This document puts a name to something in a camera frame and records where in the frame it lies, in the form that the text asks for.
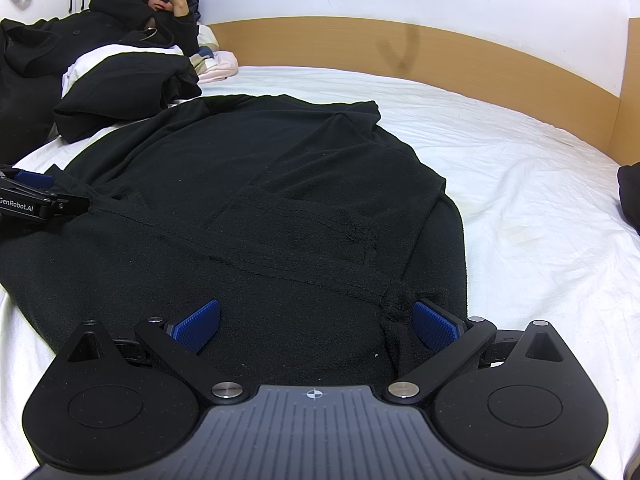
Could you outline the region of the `wooden headboard panel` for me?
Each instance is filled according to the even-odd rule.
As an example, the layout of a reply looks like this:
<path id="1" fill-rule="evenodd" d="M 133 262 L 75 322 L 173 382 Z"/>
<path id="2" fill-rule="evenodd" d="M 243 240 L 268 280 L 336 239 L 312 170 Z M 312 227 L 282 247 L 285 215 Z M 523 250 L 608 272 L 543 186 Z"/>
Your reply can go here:
<path id="1" fill-rule="evenodd" d="M 565 129 L 621 165 L 639 159 L 639 21 L 628 22 L 618 96 L 536 56 L 416 24 L 286 16 L 218 23 L 243 65 L 336 68 L 430 84 Z"/>

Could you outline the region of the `black fleece garment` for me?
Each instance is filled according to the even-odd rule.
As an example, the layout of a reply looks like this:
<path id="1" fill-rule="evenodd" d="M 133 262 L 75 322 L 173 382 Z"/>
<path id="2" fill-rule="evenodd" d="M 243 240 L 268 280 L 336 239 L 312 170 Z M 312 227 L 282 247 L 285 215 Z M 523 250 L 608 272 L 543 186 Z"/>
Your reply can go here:
<path id="1" fill-rule="evenodd" d="M 213 96 L 113 131 L 52 174 L 90 207 L 1 244 L 1 283 L 60 350 L 209 301 L 202 359 L 247 387 L 383 388 L 425 362 L 419 300 L 466 315 L 446 182 L 373 102 Z"/>

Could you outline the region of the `phone with lit screen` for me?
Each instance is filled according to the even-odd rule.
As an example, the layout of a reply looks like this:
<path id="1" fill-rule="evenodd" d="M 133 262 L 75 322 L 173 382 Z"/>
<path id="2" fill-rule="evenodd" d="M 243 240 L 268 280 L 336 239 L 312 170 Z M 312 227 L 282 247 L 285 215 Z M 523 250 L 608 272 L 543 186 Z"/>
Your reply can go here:
<path id="1" fill-rule="evenodd" d="M 628 460 L 623 475 L 624 480 L 640 480 L 640 452 L 637 451 Z"/>

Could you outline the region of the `white bed sheet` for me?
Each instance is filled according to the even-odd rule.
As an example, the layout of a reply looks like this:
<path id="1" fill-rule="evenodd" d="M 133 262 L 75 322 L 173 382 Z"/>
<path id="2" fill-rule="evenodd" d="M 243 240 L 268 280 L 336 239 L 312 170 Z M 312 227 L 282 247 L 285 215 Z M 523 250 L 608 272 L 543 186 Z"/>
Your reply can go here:
<path id="1" fill-rule="evenodd" d="M 390 77 L 244 67 L 202 93 L 375 102 L 460 211 L 469 314 L 504 330 L 555 327 L 608 409 L 593 468 L 623 477 L 639 443 L 639 235 L 614 160 L 527 115 Z"/>

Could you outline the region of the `pink white pillow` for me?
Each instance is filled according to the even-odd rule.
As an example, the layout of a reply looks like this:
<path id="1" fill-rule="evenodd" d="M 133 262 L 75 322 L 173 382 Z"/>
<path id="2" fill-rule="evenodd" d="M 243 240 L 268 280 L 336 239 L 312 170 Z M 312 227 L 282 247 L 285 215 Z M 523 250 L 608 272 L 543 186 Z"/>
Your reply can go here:
<path id="1" fill-rule="evenodd" d="M 222 81 L 235 76 L 239 71 L 235 55 L 230 51 L 220 50 L 214 32 L 203 24 L 198 25 L 198 52 L 190 57 L 190 62 L 200 84 Z"/>

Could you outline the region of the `black folded garment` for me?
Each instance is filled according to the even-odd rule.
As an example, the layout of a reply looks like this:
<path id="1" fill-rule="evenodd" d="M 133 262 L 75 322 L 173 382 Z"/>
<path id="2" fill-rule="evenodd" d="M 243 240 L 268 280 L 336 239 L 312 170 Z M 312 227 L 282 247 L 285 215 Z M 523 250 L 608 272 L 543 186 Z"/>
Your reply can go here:
<path id="1" fill-rule="evenodd" d="M 640 234 L 640 162 L 617 171 L 620 208 L 627 223 Z"/>

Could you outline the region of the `black garment pile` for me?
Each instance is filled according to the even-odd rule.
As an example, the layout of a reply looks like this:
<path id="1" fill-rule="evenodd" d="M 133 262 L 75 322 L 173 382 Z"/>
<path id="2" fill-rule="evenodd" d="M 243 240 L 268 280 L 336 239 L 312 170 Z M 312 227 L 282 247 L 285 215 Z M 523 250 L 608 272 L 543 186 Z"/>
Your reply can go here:
<path id="1" fill-rule="evenodd" d="M 53 121 L 58 135 L 75 143 L 103 128 L 153 117 L 173 102 L 200 94 L 198 75 L 183 55 L 90 52 L 64 74 Z"/>

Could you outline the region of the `person in black hoodie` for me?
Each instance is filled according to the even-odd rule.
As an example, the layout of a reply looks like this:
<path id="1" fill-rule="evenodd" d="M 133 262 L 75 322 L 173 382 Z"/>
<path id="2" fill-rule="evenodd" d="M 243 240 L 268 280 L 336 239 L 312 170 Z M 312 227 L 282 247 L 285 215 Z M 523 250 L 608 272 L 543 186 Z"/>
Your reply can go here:
<path id="1" fill-rule="evenodd" d="M 68 66 L 108 44 L 198 52 L 198 0 L 90 0 L 85 11 L 27 25 L 1 21 L 1 161 L 47 142 Z"/>

